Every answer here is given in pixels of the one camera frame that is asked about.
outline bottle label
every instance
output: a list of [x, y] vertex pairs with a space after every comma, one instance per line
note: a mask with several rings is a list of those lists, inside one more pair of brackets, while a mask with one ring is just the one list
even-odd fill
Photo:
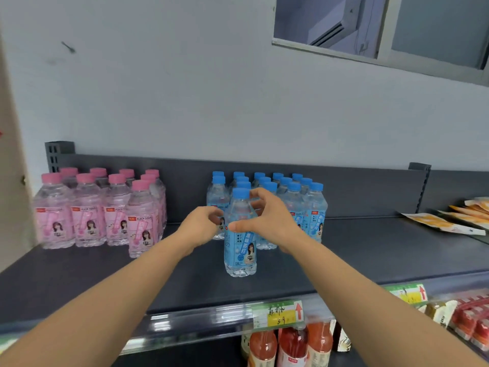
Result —
[[330, 362], [331, 351], [327, 353], [321, 353], [315, 351], [310, 346], [307, 347], [307, 363], [306, 367], [328, 367]]
[[292, 358], [280, 347], [278, 351], [277, 367], [305, 367], [307, 355], [302, 358]]
[[[208, 203], [207, 206], [216, 206], [217, 208], [226, 211], [226, 209], [229, 207], [229, 203], [218, 203], [218, 204]], [[221, 219], [221, 223], [219, 224], [219, 232], [222, 232], [224, 230], [226, 222], [224, 221], [224, 216], [221, 216], [220, 219]]]
[[74, 206], [71, 208], [75, 235], [78, 239], [100, 238], [103, 232], [101, 209], [99, 206]]
[[292, 217], [295, 220], [295, 223], [299, 226], [299, 228], [302, 228], [302, 220], [304, 217], [304, 212], [303, 211], [291, 211], [290, 215], [292, 215]]
[[325, 216], [326, 210], [307, 210], [304, 216], [304, 232], [311, 238], [321, 239]]
[[106, 207], [105, 224], [107, 227], [107, 238], [127, 238], [127, 216], [126, 207]]
[[256, 262], [256, 235], [234, 233], [225, 226], [224, 261], [230, 267], [251, 267]]
[[275, 356], [268, 361], [258, 359], [253, 353], [249, 353], [248, 367], [273, 367], [275, 365]]
[[250, 333], [245, 333], [241, 335], [241, 350], [248, 356], [249, 355], [249, 338], [251, 337]]
[[155, 244], [155, 216], [127, 216], [129, 248], [135, 251], [149, 250]]
[[56, 242], [73, 238], [71, 211], [67, 207], [36, 209], [37, 238], [40, 242]]

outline person's right hand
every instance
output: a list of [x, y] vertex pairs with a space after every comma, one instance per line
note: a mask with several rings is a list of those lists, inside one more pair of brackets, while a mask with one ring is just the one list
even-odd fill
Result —
[[250, 197], [260, 197], [259, 200], [251, 202], [251, 206], [259, 216], [230, 222], [229, 229], [235, 233], [255, 232], [284, 251], [289, 251], [289, 244], [296, 242], [297, 237], [304, 233], [297, 226], [282, 200], [263, 188], [252, 189]]

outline pink bottle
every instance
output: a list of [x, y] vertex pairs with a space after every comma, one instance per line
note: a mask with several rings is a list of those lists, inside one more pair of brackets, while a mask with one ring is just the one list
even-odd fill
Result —
[[141, 180], [146, 180], [150, 183], [150, 193], [155, 198], [157, 208], [158, 208], [158, 221], [156, 223], [156, 229], [158, 231], [158, 239], [163, 238], [163, 200], [161, 196], [161, 189], [156, 185], [156, 175], [143, 174], [141, 175]]
[[150, 193], [150, 183], [135, 180], [126, 208], [129, 237], [129, 256], [139, 257], [157, 242], [158, 207]]
[[92, 174], [78, 174], [78, 186], [71, 204], [78, 247], [100, 246], [105, 242], [105, 219], [102, 191]]
[[131, 190], [126, 185], [126, 177], [122, 174], [108, 176], [110, 186], [105, 194], [105, 226], [107, 244], [109, 246], [127, 245], [126, 204], [131, 197]]
[[126, 184], [129, 188], [132, 187], [132, 182], [134, 181], [134, 170], [132, 169], [120, 169], [119, 173], [126, 177]]
[[163, 211], [163, 220], [162, 220], [162, 228], [165, 230], [166, 228], [166, 222], [167, 222], [167, 215], [166, 215], [166, 186], [163, 184], [159, 177], [159, 170], [156, 169], [149, 169], [146, 170], [147, 174], [150, 175], [156, 175], [156, 186], [161, 190], [161, 200], [162, 200], [162, 211]]
[[62, 167], [60, 169], [63, 184], [69, 189], [75, 189], [78, 185], [76, 181], [76, 176], [78, 174], [78, 169], [76, 167]]
[[43, 248], [73, 246], [71, 191], [62, 183], [60, 173], [42, 174], [43, 186], [33, 199], [37, 241]]
[[90, 169], [90, 173], [95, 175], [95, 182], [97, 185], [102, 188], [108, 188], [108, 177], [107, 177], [107, 169], [103, 167], [92, 167]]

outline white air conditioner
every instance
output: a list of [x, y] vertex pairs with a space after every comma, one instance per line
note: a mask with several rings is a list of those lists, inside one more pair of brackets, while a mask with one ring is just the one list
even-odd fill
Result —
[[343, 0], [309, 30], [308, 45], [328, 48], [358, 29], [362, 0]]

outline pink bottle cap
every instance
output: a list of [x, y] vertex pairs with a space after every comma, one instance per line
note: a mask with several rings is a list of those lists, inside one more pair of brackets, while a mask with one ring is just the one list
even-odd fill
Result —
[[93, 167], [90, 169], [90, 173], [97, 178], [103, 178], [107, 176], [107, 169], [104, 169], [103, 167]]
[[148, 180], [134, 180], [132, 182], [132, 190], [142, 191], [150, 189], [150, 183]]
[[78, 169], [76, 167], [62, 167], [60, 169], [61, 176], [67, 178], [70, 176], [76, 176], [78, 174]]
[[153, 175], [153, 174], [143, 174], [143, 175], [141, 175], [141, 180], [147, 180], [150, 183], [156, 183], [156, 175]]
[[120, 169], [119, 173], [124, 175], [126, 178], [134, 178], [134, 170], [132, 169]]
[[126, 182], [126, 177], [122, 174], [110, 174], [108, 176], [108, 182], [110, 184], [124, 184]]
[[76, 181], [78, 183], [95, 183], [94, 174], [78, 174], [76, 176]]
[[47, 173], [40, 176], [44, 184], [61, 184], [61, 173]]
[[159, 170], [149, 169], [149, 170], [146, 170], [146, 173], [150, 174], [150, 175], [156, 175], [156, 177], [159, 178]]

